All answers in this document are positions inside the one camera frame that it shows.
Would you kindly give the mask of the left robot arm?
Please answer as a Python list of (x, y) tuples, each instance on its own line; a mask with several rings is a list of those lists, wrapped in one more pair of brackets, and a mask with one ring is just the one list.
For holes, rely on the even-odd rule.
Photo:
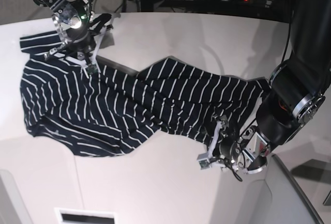
[(287, 44), (291, 55), (271, 74), (270, 91), (245, 130), (226, 115), (217, 118), (211, 144), (197, 158), (202, 169), (261, 172), (268, 155), (292, 140), (323, 104), (330, 86), (330, 0), (291, 3)]

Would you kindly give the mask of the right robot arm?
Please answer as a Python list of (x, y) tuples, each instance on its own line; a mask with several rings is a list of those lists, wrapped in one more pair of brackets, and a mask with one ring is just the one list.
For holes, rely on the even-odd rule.
[(92, 0), (35, 0), (52, 11), (52, 21), (59, 36), (58, 47), (43, 53), (44, 59), (55, 59), (58, 54), (77, 55), (84, 72), (89, 76), (100, 72), (97, 53), (111, 14), (93, 18)]

